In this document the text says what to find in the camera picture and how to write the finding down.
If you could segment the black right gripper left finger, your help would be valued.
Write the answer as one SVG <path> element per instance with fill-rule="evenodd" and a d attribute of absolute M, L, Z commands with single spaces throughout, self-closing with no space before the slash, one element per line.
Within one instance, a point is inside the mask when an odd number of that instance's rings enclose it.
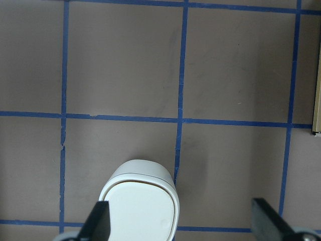
<path fill-rule="evenodd" d="M 109 240 L 111 232 L 108 201 L 98 201 L 94 205 L 76 240 Z"/>

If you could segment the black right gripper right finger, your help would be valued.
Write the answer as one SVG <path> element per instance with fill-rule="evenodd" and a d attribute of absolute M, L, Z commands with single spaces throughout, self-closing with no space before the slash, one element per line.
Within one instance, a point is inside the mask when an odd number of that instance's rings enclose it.
<path fill-rule="evenodd" d="M 251 201 L 251 231 L 256 240 L 299 240 L 295 231 L 264 198 Z"/>

